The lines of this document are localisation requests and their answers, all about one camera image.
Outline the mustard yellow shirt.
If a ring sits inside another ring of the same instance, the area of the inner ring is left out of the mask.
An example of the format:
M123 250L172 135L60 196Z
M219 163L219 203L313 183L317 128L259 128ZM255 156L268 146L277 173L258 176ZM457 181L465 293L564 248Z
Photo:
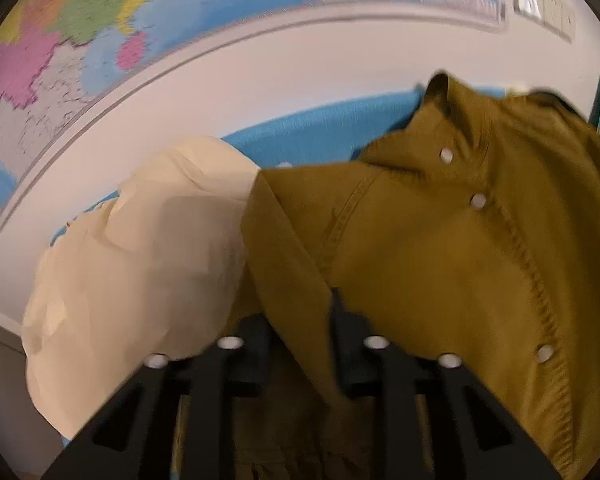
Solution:
M241 479L366 479L370 404L332 372L332 300L412 356L459 356L565 479L600 460L600 134L558 96L431 79L353 162L267 169L230 322L286 350L236 404Z

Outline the cream pillow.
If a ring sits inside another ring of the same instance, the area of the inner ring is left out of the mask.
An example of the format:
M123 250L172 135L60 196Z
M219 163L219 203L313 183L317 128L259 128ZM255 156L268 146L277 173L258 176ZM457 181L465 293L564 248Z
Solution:
M36 409L74 437L153 353L200 353L244 267L239 232L258 166L194 136L77 216L42 255L21 338Z

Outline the blue bed sheet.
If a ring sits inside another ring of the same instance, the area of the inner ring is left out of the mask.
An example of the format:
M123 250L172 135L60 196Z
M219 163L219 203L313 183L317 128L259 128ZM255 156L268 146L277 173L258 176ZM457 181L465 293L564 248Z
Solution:
M224 136L223 141L262 168L289 162L315 165L355 159L384 134L405 127L425 88L368 96L302 110Z

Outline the colourful wall map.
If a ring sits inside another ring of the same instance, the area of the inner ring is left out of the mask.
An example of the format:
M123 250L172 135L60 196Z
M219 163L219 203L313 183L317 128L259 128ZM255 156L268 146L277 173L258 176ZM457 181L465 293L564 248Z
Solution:
M73 118L190 40L256 16L351 0L19 0L0 26L0 219ZM501 21L501 0L396 0Z

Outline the white wall switch panel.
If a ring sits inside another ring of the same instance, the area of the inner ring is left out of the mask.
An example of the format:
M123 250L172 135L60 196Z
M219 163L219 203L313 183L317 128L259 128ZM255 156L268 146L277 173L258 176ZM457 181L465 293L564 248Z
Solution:
M569 42L576 36L576 14L565 0L514 0L514 10Z

